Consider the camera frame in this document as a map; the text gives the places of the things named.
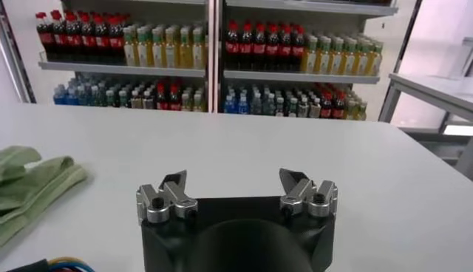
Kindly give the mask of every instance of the soda bottle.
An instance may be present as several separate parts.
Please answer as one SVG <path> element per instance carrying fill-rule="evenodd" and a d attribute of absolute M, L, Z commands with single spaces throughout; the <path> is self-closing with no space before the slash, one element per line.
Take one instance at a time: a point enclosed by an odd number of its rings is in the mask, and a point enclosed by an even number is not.
<path fill-rule="evenodd" d="M 99 55 L 98 60 L 104 63 L 110 63 L 111 60 L 111 49 L 110 49 L 110 37 L 109 37 L 109 26 L 105 24 L 101 16 L 94 17 L 95 22 L 95 41 L 97 44 L 97 54 Z"/>
<path fill-rule="evenodd" d="M 279 46 L 279 57 L 278 65 L 279 69 L 282 71 L 290 70 L 290 27 L 286 26 L 284 33 L 281 36 L 281 45 Z"/>
<path fill-rule="evenodd" d="M 262 71 L 265 69 L 265 50 L 266 50 L 266 34 L 265 25 L 258 24 L 256 26 L 256 35 L 253 45 L 253 69 Z"/>
<path fill-rule="evenodd" d="M 253 32 L 251 24 L 245 23 L 243 26 L 243 34 L 239 43 L 239 68 L 251 69 L 251 56 L 253 54 Z"/>
<path fill-rule="evenodd" d="M 123 51 L 123 28 L 120 17 L 111 17 L 110 20 L 110 47 L 112 60 L 115 64 L 125 63 L 125 52 Z"/>
<path fill-rule="evenodd" d="M 69 59 L 69 46 L 67 44 L 66 25 L 62 21 L 62 16 L 57 10 L 51 12 L 52 33 L 56 43 L 56 54 L 59 60 Z"/>
<path fill-rule="evenodd" d="M 82 44 L 84 45 L 84 60 L 97 61 L 97 42 L 95 41 L 95 24 L 90 21 L 88 13 L 81 16 Z"/>
<path fill-rule="evenodd" d="M 52 34 L 52 25 L 47 21 L 46 13 L 36 13 L 36 31 L 43 44 L 46 57 L 49 61 L 56 59 L 55 42 Z"/>
<path fill-rule="evenodd" d="M 304 53 L 304 29 L 298 26 L 294 37 L 293 47 L 291 51 L 291 70 L 300 71 L 302 63 L 302 55 Z"/>
<path fill-rule="evenodd" d="M 72 60 L 82 61 L 81 26 L 77 21 L 77 17 L 72 13 L 66 15 L 66 21 L 67 44 Z"/>
<path fill-rule="evenodd" d="M 275 71 L 278 68 L 279 37 L 276 25 L 270 26 L 268 44 L 266 45 L 266 69 Z"/>

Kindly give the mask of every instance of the green towel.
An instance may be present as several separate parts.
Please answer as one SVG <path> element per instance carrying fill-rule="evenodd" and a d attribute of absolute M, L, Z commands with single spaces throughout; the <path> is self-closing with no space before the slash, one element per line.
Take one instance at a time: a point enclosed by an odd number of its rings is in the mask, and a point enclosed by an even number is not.
<path fill-rule="evenodd" d="M 58 157 L 27 171 L 41 159 L 32 148 L 12 146 L 0 151 L 0 247 L 32 222 L 68 188 L 86 179 L 71 157 Z"/>

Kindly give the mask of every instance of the store shelf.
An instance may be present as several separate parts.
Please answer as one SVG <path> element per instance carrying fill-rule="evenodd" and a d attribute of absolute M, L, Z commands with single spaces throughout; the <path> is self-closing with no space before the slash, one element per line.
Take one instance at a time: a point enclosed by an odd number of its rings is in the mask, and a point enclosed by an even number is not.
<path fill-rule="evenodd" d="M 376 84 L 379 77 L 352 75 L 314 75 L 295 72 L 224 71 L 226 78 L 254 79 L 263 81 L 330 82 L 343 84 Z"/>
<path fill-rule="evenodd" d="M 106 74 L 124 75 L 162 75 L 184 78 L 203 78 L 205 70 L 198 69 L 172 69 L 155 67 L 130 67 L 105 64 L 80 64 L 69 62 L 40 61 L 39 66 L 45 70 L 75 71 L 75 72 L 100 72 Z"/>
<path fill-rule="evenodd" d="M 295 0 L 227 0 L 230 7 L 257 7 L 276 10 L 305 10 L 320 13 L 346 13 L 367 16 L 391 16 L 398 12 L 397 7 L 368 4 L 345 4 L 340 1 L 295 1 Z"/>

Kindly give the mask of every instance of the yellow drink bottle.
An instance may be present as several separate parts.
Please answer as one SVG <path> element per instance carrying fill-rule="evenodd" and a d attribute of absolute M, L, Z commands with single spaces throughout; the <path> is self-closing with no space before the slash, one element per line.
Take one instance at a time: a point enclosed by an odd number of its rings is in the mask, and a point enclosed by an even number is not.
<path fill-rule="evenodd" d="M 314 72 L 316 74 L 327 74 L 328 61 L 330 59 L 330 38 L 322 37 L 321 49 L 317 53 L 316 66 Z"/>
<path fill-rule="evenodd" d="M 343 47 L 343 39 L 342 38 L 335 38 L 335 44 L 333 46 L 333 50 L 330 53 L 330 60 L 329 60 L 329 71 L 332 75 L 337 75 L 341 65 L 341 51 Z"/>
<path fill-rule="evenodd" d="M 164 48 L 166 45 L 163 40 L 163 28 L 156 27 L 152 30 L 153 33 L 153 61 L 154 67 L 166 67 L 166 52 Z"/>

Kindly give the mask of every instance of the table surface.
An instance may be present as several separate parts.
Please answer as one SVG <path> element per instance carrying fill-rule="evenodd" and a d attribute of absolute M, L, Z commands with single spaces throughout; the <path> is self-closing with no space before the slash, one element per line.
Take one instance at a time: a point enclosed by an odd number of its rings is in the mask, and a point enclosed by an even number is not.
<path fill-rule="evenodd" d="M 330 271 L 472 271 L 473 184 L 386 123 L 18 105 L 0 146 L 71 155 L 91 178 L 0 250 L 0 271 L 76 256 L 143 271 L 135 190 L 188 170 L 191 197 L 282 195 L 280 167 L 339 189 Z"/>
<path fill-rule="evenodd" d="M 390 74 L 399 83 L 473 111 L 473 78 L 448 79 L 431 75 Z"/>

